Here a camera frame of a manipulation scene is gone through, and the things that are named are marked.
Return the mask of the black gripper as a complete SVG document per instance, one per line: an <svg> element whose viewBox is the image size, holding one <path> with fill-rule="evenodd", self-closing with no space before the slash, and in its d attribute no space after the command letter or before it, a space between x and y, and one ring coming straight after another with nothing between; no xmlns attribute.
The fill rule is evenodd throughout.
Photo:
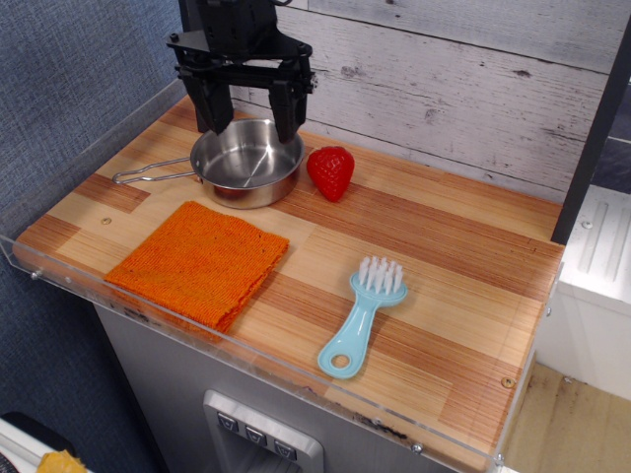
<svg viewBox="0 0 631 473"><path fill-rule="evenodd" d="M276 9L281 5L280 1L196 1L189 12L197 28L168 37L177 72L178 52L199 50L213 61L211 80L187 69L180 69L178 77L214 133L223 133L233 120L229 86L269 90L281 143L291 142L305 123L307 96L314 90L313 50L279 31Z"/></svg>

